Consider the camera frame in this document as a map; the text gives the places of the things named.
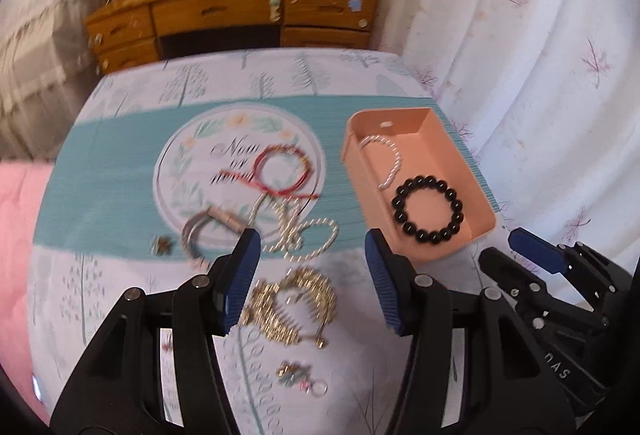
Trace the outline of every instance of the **pearl necklace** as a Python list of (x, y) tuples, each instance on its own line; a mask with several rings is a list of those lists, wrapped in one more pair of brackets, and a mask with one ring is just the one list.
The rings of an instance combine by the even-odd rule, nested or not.
[[(269, 196), (267, 193), (263, 193), (255, 201), (255, 204), (249, 213), (248, 227), (253, 227), (258, 209), (260, 209), (260, 206), (267, 196)], [(293, 263), (304, 263), (316, 256), (322, 255), (322, 253), (324, 253), (324, 251), (334, 243), (335, 238), (338, 236), (338, 231), (340, 230), (340, 226), (337, 222), (332, 219), (324, 218), (312, 219), (299, 224), (298, 219), (300, 217), (300, 212), (302, 211), (302, 199), (287, 197), (281, 201), (277, 201), (271, 197), (271, 200), (271, 206), (274, 208), (278, 216), (280, 238), (276, 243), (263, 246), (262, 251), (264, 253), (277, 253), (278, 251), (282, 251), (285, 260)], [(289, 214), (289, 203), (291, 201), (293, 201), (294, 205), (292, 212)], [(332, 228), (327, 241), (325, 241), (321, 247), (311, 251), (311, 253), (308, 253), (307, 255), (292, 255), (290, 253), (291, 251), (299, 251), (302, 249), (303, 241), (300, 233), (309, 227), (314, 227), (315, 225), (329, 225)]]
[(396, 178), (396, 175), (400, 171), (400, 166), (402, 165), (402, 157), (400, 155), (400, 151), (398, 150), (398, 146), (396, 146), (396, 143), (394, 143), (393, 141), (389, 140), (388, 138), (382, 135), (366, 136), (364, 139), (360, 141), (360, 147), (364, 148), (370, 142), (378, 142), (380, 144), (384, 144), (385, 146), (388, 146), (389, 148), (391, 148), (391, 151), (393, 152), (394, 157), (396, 158), (394, 162), (394, 166), (393, 168), (391, 168), (391, 171), (389, 172), (389, 176), (386, 178), (384, 182), (382, 182), (382, 184), (378, 185), (379, 190), (381, 191), (386, 190), (394, 181), (394, 179)]

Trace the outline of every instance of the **blue sticker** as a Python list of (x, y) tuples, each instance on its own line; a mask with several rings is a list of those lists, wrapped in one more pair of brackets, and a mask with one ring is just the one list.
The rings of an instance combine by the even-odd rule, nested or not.
[(348, 3), (351, 12), (360, 12), (362, 10), (362, 0), (349, 0)]

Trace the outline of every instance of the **jewelry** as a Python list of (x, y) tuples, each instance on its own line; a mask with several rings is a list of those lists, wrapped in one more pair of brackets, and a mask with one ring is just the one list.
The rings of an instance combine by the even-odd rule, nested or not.
[[(269, 187), (265, 184), (260, 178), (262, 173), (262, 165), (267, 160), (267, 158), (274, 153), (284, 153), (288, 155), (295, 155), (300, 159), (302, 166), (304, 168), (303, 174), (300, 178), (290, 187), (284, 188), (282, 190), (276, 190), (274, 188)], [(251, 186), (252, 188), (256, 188), (263, 193), (267, 193), (271, 196), (295, 196), (296, 198), (318, 198), (318, 195), (314, 195), (313, 193), (308, 195), (293, 195), (293, 192), (298, 190), (303, 186), (306, 180), (309, 178), (309, 175), (312, 173), (313, 168), (311, 166), (311, 161), (306, 154), (296, 146), (292, 144), (276, 144), (273, 146), (268, 146), (265, 148), (258, 157), (255, 158), (254, 167), (247, 176), (245, 173), (238, 173), (229, 170), (220, 170), (222, 175), (227, 175), (231, 177), (235, 177), (237, 180), (240, 180), (242, 183)]]
[(169, 237), (157, 237), (154, 240), (153, 253), (156, 256), (170, 255), (174, 242)]
[[(300, 326), (276, 303), (276, 294), (281, 291), (298, 290), (296, 303), (305, 299), (309, 305), (313, 321), (320, 326), (314, 335), (302, 335)], [(322, 349), (326, 340), (322, 337), (324, 327), (335, 319), (335, 293), (329, 278), (310, 267), (289, 270), (277, 283), (258, 281), (251, 293), (248, 305), (244, 306), (240, 324), (255, 323), (260, 332), (270, 341), (284, 345), (298, 345), (303, 339), (313, 339), (316, 347)]]
[(322, 397), (329, 390), (324, 379), (311, 379), (311, 366), (304, 367), (299, 363), (283, 361), (276, 375), (281, 385), (291, 388), (296, 383), (300, 383), (300, 391), (310, 393), (314, 397)]
[[(438, 191), (438, 193), (444, 193), (444, 197), (451, 203), (450, 207), (453, 211), (451, 215), (451, 221), (447, 227), (443, 227), (439, 231), (431, 231), (430, 233), (425, 229), (418, 229), (414, 222), (409, 221), (409, 214), (404, 209), (406, 198), (418, 189), (432, 188)], [(444, 180), (436, 180), (436, 177), (429, 175), (423, 177), (418, 175), (413, 179), (407, 179), (402, 186), (396, 188), (396, 196), (391, 200), (391, 206), (396, 210), (394, 218), (398, 224), (402, 224), (402, 230), (406, 235), (415, 237), (418, 243), (431, 242), (434, 245), (440, 243), (442, 240), (449, 241), (460, 232), (460, 224), (465, 219), (465, 215), (462, 214), (462, 201), (456, 198), (458, 194), (453, 188), (447, 187), (447, 183)]]
[(226, 228), (239, 235), (245, 230), (245, 228), (249, 227), (247, 224), (244, 224), (241, 219), (239, 219), (236, 215), (223, 211), (216, 206), (209, 206), (205, 211), (197, 212), (194, 214), (182, 228), (182, 233), (180, 235), (180, 243), (182, 244), (182, 249), (187, 253), (187, 255), (193, 260), (199, 263), (201, 266), (206, 262), (203, 255), (201, 255), (196, 248), (194, 248), (194, 241), (197, 232), (200, 228), (205, 225), (210, 220), (216, 220), (223, 224)]
[(396, 158), (396, 160), (394, 161), (394, 166), (393, 168), (391, 168), (391, 171), (389, 172), (389, 175), (386, 178), (386, 180), (382, 182), (382, 184), (378, 184), (379, 190), (386, 190), (391, 185), (391, 182), (394, 181), (394, 179), (396, 178), (396, 175), (398, 175), (398, 172), (400, 171), (400, 166), (402, 164), (402, 157), (400, 156), (400, 151), (398, 150), (398, 146), (396, 146), (394, 142), (392, 142), (391, 140), (389, 140), (388, 138), (382, 135), (366, 136), (364, 139), (360, 141), (360, 147), (364, 148), (370, 142), (379, 142), (380, 144), (384, 144), (388, 146), (389, 148), (391, 148), (391, 151), (393, 152), (394, 157)]
[[(258, 209), (265, 201), (265, 199), (269, 196), (267, 193), (263, 193), (258, 197), (255, 201), (254, 206), (249, 213), (249, 227), (252, 227), (255, 221), (255, 217), (258, 213)], [(289, 212), (289, 204), (293, 203), (292, 211)], [(276, 214), (278, 216), (278, 229), (280, 231), (280, 239), (271, 245), (265, 245), (262, 248), (264, 253), (276, 253), (278, 251), (283, 252), (284, 259), (294, 263), (305, 263), (316, 256), (322, 255), (324, 251), (326, 251), (329, 247), (331, 247), (332, 243), (334, 243), (335, 239), (338, 236), (338, 232), (340, 231), (340, 226), (337, 222), (332, 219), (324, 218), (324, 219), (312, 219), (306, 222), (298, 223), (298, 219), (300, 217), (300, 212), (302, 212), (302, 199), (300, 198), (284, 198), (282, 201), (278, 202), (274, 200), (272, 197), (271, 206), (275, 209)], [(299, 251), (302, 249), (303, 241), (300, 233), (309, 227), (313, 227), (315, 225), (328, 225), (332, 228), (331, 234), (329, 238), (324, 242), (324, 244), (311, 251), (307, 255), (292, 255), (291, 251)]]

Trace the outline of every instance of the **blue gripper pad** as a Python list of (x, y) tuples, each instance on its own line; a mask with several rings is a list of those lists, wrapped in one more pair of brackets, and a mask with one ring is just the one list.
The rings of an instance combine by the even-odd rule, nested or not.
[(564, 274), (562, 251), (548, 241), (518, 227), (509, 234), (509, 247), (551, 274)]

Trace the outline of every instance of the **wooden desk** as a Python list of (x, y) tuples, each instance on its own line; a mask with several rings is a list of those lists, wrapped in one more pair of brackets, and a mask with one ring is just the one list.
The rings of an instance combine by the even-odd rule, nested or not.
[(86, 18), (104, 73), (162, 59), (159, 38), (273, 25), (282, 47), (366, 49), (378, 0), (123, 0)]

